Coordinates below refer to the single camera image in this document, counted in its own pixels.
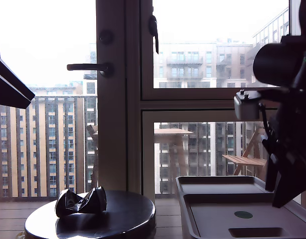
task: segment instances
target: balcony railing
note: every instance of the balcony railing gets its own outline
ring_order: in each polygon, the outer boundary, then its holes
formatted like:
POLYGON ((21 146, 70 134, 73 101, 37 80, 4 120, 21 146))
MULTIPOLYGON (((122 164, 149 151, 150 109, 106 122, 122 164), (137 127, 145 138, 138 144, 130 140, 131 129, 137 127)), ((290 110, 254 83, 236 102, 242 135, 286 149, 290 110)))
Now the balcony railing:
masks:
POLYGON ((198 56, 198 57, 186 57, 184 56, 183 59, 179 59, 179 58, 172 58, 172 57, 168 57, 166 59, 166 63, 167 65, 202 65, 203 64, 203 57, 202 56, 198 56))

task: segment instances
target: building window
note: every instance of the building window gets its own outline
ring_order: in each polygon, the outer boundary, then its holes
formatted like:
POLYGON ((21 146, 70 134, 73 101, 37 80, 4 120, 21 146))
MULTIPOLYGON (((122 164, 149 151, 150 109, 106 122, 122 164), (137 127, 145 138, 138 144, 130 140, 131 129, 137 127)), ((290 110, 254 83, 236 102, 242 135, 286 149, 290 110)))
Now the building window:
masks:
POLYGON ((55 161, 57 152, 49 152, 49 161, 55 161))
POLYGON ((7 186, 8 185, 8 177, 2 177, 2 185, 4 185, 4 186, 7 186))
POLYGON ((172 68, 172 77, 176 77, 177 73, 176 73, 176 68, 172 68))
POLYGON ((69 175, 69 184, 74 184, 74 175, 69 175))
POLYGON ((95 94, 95 83, 87 83, 87 94, 95 94))
POLYGON ((212 67, 206 66, 206 77, 212 77, 212 67))
POLYGON ((4 161, 4 162, 7 161, 7 153, 6 152, 2 153, 2 161, 4 161))
POLYGON ((163 66, 160 66, 159 68, 159 77, 163 78, 163 66))
POLYGON ((245 54, 241 54, 241 65, 245 65, 245 54))
POLYGON ((244 78, 245 78, 245 70, 241 69, 241 79, 244 79, 244 78))
POLYGON ((225 54, 219 54, 219 62, 225 60, 225 54))
POLYGON ((6 128, 1 129, 1 136, 2 137, 7 137, 7 129, 6 128))
POLYGON ((69 152, 69 160, 74 160, 74 152, 69 152))
POLYGON ((55 124, 55 116, 49 116, 49 124, 55 124))
POLYGON ((227 83, 228 88, 235 88, 235 83, 227 83))
POLYGON ((50 176, 50 185, 56 185, 56 183, 57 183, 57 177, 50 176))
POLYGON ((69 139, 69 148, 73 148, 74 144, 73 144, 73 139, 69 139))
POLYGON ((50 166, 50 173, 56 173, 56 168, 55 168, 55 163, 52 163, 49 165, 50 166))
POLYGON ((198 76, 198 68, 193 68, 193 76, 194 77, 198 76))
POLYGON ((1 116, 1 124, 7 124, 6 116, 1 116))
POLYGON ((47 91, 47 95, 55 96, 55 95, 57 95, 57 92, 56 91, 47 91))
POLYGON ((210 51, 206 52, 206 63, 207 64, 212 63, 212 52, 210 51))
POLYGON ((54 127, 49 127, 49 137, 55 137, 55 128, 54 127))
POLYGON ((2 165, 2 173, 8 173, 8 165, 6 164, 2 165))
POLYGON ((7 149, 7 140, 2 140, 1 141, 1 148, 2 149, 7 149))
POLYGON ((3 193, 2 196, 3 196, 4 198, 8 197, 8 189, 7 189, 7 188, 3 188, 2 190, 3 190, 3 191, 2 191, 2 193, 3 193))
POLYGON ((57 196, 57 189, 56 188, 50 188, 50 196, 56 197, 57 196))
POLYGON ((69 163, 69 172, 70 173, 74 172, 74 164, 73 163, 69 163))
POLYGON ((49 140, 49 148, 55 148, 55 140, 49 140))

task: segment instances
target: wooden table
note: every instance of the wooden table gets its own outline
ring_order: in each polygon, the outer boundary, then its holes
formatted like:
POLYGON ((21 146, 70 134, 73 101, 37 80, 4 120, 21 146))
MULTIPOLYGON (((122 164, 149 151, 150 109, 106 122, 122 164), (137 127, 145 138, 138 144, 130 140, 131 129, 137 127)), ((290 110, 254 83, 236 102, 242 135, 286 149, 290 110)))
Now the wooden table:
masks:
POLYGON ((179 175, 180 176, 188 175, 187 165, 185 162, 185 155, 184 155, 183 136, 191 133, 193 132, 186 131, 180 128, 154 129, 154 143, 168 143, 170 168, 174 183, 175 183, 175 178, 177 177, 176 164, 175 164, 175 150, 178 155, 179 175))
POLYGON ((107 210, 58 218, 56 201, 34 211, 25 222, 26 239, 153 239, 155 206, 140 194, 107 191, 107 210))

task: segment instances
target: window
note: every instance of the window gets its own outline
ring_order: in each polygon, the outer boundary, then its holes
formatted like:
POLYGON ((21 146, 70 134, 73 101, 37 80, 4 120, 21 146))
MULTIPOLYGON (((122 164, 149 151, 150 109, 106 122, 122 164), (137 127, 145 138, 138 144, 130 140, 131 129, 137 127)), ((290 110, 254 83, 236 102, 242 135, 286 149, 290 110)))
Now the window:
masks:
POLYGON ((7 124, 6 116, 1 116, 1 124, 7 124))
POLYGON ((235 88, 235 83, 227 83, 228 88, 235 88))
POLYGON ((206 77, 212 77, 212 67, 206 66, 206 77))
POLYGON ((159 52, 159 55, 158 55, 158 58, 159 58, 159 63, 162 64, 163 63, 163 52, 159 52))
POLYGON ((57 177, 50 176, 50 185, 56 185, 56 183, 57 183, 57 177))
POLYGON ((74 173, 74 164, 73 163, 69 163, 69 172, 74 173))
POLYGON ((227 58, 227 63, 231 64, 232 63, 232 54, 227 54, 226 58, 227 58))
POLYGON ((54 139, 49 140, 49 148, 55 148, 55 140, 54 139))
POLYGON ((55 128, 54 127, 49 127, 49 137, 55 137, 55 128))
POLYGON ((179 76, 184 76, 184 68, 179 69, 179 76))
POLYGON ((69 151, 69 160, 74 160, 74 152, 69 151))
POLYGON ((73 116, 68 116, 68 124, 73 124, 73 116))
POLYGON ((8 177, 2 177, 2 185, 7 186, 8 185, 8 177))
POLYGON ((4 198, 8 197, 8 189, 7 188, 3 188, 2 192, 3 192, 3 197, 4 198))
POLYGON ((47 91, 47 95, 56 96, 57 95, 57 91, 47 91))
POLYGON ((50 166, 50 173, 56 173, 56 167, 55 167, 55 163, 49 164, 50 166))
POLYGON ((6 128, 1 129, 1 136, 2 137, 7 137, 7 129, 6 128))
POLYGON ((57 189, 50 188, 50 197, 56 197, 56 196, 57 196, 57 189))
POLYGON ((172 77, 176 77, 177 73, 176 73, 176 68, 172 68, 172 77))
POLYGON ((163 66, 160 66, 159 68, 159 77, 163 78, 163 66))
POLYGON ((7 153, 6 152, 2 152, 2 161, 6 162, 7 161, 7 153))
POLYGON ((245 54, 241 54, 241 65, 245 65, 245 54))
POLYGON ((212 63, 212 52, 210 51, 206 52, 206 63, 207 64, 212 63))
POLYGON ((69 175, 69 184, 74 184, 74 175, 69 175))
POLYGON ((55 124, 55 116, 49 116, 49 124, 55 124))
POLYGON ((198 76, 198 68, 193 68, 193 76, 198 76))
POLYGON ((57 152, 49 152, 49 160, 55 161, 57 156, 57 152))
POLYGON ((245 70, 241 69, 241 79, 244 79, 244 78, 245 78, 245 70))

